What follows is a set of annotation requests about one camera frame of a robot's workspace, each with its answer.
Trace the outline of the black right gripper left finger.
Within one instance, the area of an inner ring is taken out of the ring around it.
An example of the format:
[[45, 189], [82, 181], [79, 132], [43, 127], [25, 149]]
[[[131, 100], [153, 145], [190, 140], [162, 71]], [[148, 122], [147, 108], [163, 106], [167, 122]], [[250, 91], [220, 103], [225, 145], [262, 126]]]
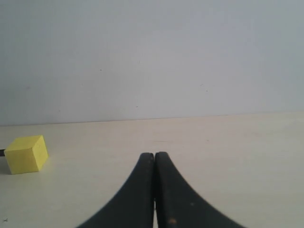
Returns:
[[152, 228], [154, 155], [142, 153], [130, 176], [97, 213], [80, 228]]

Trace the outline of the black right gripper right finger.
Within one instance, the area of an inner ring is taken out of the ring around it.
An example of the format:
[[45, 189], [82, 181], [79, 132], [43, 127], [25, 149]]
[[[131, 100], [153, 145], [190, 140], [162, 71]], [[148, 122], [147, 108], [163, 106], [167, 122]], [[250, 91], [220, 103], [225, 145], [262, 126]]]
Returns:
[[156, 213], [160, 228], [241, 228], [205, 201], [183, 178], [168, 153], [155, 155]]

